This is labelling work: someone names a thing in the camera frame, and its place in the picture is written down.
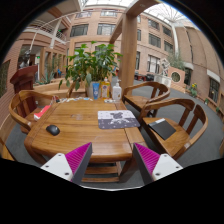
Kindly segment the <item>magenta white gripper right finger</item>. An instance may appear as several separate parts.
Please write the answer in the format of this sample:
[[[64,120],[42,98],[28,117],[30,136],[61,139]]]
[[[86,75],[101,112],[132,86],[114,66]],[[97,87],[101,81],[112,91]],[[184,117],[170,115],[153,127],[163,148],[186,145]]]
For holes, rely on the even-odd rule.
[[[145,185],[182,169],[168,154],[158,154],[138,143],[133,145],[133,155]]]

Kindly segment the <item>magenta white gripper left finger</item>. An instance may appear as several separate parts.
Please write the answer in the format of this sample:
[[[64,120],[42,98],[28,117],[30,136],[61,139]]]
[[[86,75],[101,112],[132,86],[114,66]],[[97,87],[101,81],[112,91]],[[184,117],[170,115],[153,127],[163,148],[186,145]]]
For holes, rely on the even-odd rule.
[[[42,169],[79,185],[92,154],[92,143],[84,144],[67,154],[57,153]]]

